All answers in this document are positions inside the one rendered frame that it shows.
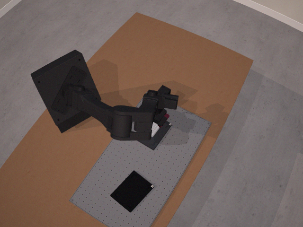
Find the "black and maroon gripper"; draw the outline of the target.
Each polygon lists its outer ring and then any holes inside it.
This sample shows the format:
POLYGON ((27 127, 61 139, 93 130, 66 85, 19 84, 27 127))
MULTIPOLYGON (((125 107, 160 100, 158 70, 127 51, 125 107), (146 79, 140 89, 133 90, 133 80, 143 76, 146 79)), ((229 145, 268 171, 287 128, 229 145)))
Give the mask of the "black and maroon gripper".
POLYGON ((163 109, 162 112, 159 114, 159 109, 158 109, 157 115, 154 117, 153 122, 156 123, 161 128, 168 118, 169 115, 167 114, 167 110, 163 109))

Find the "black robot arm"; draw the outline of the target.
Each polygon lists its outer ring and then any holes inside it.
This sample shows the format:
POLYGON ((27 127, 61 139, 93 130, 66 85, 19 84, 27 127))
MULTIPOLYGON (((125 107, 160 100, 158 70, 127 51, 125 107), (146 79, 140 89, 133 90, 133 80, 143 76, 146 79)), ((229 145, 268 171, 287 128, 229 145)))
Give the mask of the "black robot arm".
POLYGON ((85 112, 100 121, 115 140, 150 140, 157 110, 160 114, 164 108, 177 109, 178 96, 171 95, 171 89, 164 85, 158 91, 148 90, 143 96, 141 108, 125 105, 111 107, 81 85, 85 76, 85 71, 72 66, 51 109, 61 114, 66 114, 69 107, 85 112), (132 131, 132 122, 136 132, 132 131))

